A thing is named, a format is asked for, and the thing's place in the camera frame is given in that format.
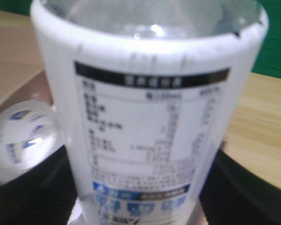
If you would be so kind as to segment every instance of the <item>wooden table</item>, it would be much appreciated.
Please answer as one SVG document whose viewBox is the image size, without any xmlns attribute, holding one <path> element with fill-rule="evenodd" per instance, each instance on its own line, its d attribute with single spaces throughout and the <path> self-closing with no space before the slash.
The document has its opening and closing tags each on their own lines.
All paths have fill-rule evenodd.
<svg viewBox="0 0 281 225">
<path fill-rule="evenodd" d="M 0 26 L 30 25 L 25 16 L 0 12 Z M 252 73 L 227 131 L 226 153 L 281 188 L 281 80 Z"/>
</svg>

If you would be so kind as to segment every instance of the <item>black label header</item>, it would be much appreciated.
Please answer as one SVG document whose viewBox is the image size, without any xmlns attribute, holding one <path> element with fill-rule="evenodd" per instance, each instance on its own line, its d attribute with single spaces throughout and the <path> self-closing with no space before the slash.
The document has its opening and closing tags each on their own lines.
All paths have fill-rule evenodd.
<svg viewBox="0 0 281 225">
<path fill-rule="evenodd" d="M 75 70 L 78 75 L 96 81 L 142 89 L 180 89 L 203 86 L 225 81 L 228 78 L 229 69 L 212 73 L 188 75 L 188 76 L 162 76 L 140 75 L 112 72 L 94 68 L 80 62 L 75 62 Z"/>
</svg>

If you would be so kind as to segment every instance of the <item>water bottle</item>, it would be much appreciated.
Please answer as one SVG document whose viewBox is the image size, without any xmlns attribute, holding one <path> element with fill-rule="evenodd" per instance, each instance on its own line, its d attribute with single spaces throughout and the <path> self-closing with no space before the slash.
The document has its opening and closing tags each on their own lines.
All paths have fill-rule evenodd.
<svg viewBox="0 0 281 225">
<path fill-rule="evenodd" d="M 88 225 L 185 225 L 268 29 L 254 0 L 34 0 Z"/>
</svg>

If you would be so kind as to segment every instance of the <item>bottle neck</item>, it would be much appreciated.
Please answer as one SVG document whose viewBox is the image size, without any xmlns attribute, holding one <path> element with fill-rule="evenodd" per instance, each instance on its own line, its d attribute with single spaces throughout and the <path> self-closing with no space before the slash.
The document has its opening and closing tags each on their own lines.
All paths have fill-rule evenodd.
<svg viewBox="0 0 281 225">
<path fill-rule="evenodd" d="M 241 29 L 259 20 L 255 0 L 43 0 L 71 23 L 135 39 L 189 39 Z"/>
</svg>

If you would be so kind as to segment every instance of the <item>cardboard box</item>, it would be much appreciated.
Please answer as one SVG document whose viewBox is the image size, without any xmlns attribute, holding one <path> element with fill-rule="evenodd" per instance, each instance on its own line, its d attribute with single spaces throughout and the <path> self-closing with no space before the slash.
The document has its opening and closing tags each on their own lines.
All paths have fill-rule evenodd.
<svg viewBox="0 0 281 225">
<path fill-rule="evenodd" d="M 50 88 L 44 73 L 34 30 L 30 19 L 20 16 L 21 24 L 14 21 L 14 14 L 4 13 L 0 19 L 0 112 L 18 102 L 38 99 L 52 104 Z"/>
</svg>

